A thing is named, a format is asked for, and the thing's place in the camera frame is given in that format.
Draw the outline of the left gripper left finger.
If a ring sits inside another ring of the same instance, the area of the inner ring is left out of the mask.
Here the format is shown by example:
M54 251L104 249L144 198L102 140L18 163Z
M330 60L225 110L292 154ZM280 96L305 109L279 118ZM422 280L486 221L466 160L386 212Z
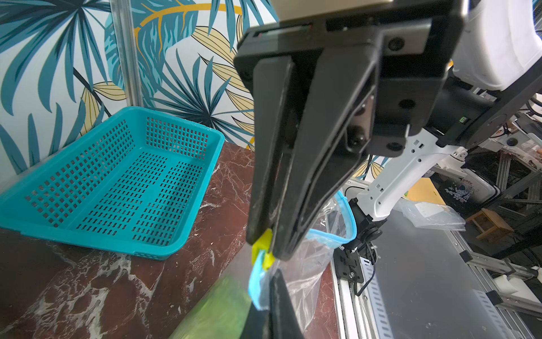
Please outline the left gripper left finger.
M251 305L240 339L266 339L269 336L269 311Z

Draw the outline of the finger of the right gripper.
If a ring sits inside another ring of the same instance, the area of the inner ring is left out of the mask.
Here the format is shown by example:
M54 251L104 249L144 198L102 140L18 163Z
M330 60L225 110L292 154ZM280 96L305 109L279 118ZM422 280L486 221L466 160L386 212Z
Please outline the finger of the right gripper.
M246 241L251 245L272 229L277 219L285 180L280 162L293 70L290 56L278 56L261 59L253 71L255 166L246 229Z

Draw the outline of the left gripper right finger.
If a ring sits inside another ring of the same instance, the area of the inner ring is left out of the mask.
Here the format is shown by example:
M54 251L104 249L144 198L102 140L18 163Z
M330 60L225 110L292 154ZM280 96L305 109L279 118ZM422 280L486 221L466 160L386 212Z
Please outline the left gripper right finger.
M269 338L304 339L281 270L270 281Z

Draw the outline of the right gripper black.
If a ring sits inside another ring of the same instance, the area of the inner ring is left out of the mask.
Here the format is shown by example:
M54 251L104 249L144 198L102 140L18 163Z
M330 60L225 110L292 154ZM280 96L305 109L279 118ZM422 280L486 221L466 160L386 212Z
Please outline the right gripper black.
M467 1L358 4L246 31L234 67L252 96L261 59L290 56L294 63L282 149L292 159L276 258L292 258L363 154L397 157L426 126L468 8Z

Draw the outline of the chinese cabbage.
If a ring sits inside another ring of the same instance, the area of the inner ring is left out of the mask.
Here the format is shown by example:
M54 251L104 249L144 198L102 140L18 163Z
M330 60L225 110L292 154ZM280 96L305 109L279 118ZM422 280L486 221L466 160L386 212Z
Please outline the chinese cabbage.
M190 310L171 338L239 338L251 298L246 288L230 276L221 277Z

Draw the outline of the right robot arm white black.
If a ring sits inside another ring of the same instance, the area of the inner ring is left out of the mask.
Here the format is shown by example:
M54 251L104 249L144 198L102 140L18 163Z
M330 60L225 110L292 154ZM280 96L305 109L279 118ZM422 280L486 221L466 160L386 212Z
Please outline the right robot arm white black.
M363 228L458 148L490 138L541 89L533 1L274 1L234 67L253 98L246 241L287 261L370 156Z

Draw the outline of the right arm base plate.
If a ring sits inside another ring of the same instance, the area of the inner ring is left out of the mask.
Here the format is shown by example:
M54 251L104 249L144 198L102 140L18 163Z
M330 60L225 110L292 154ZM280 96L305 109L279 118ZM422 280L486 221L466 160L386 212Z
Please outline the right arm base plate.
M351 253L341 248L333 252L333 268L335 277L349 283L363 284L366 282L362 273L361 258L357 252Z

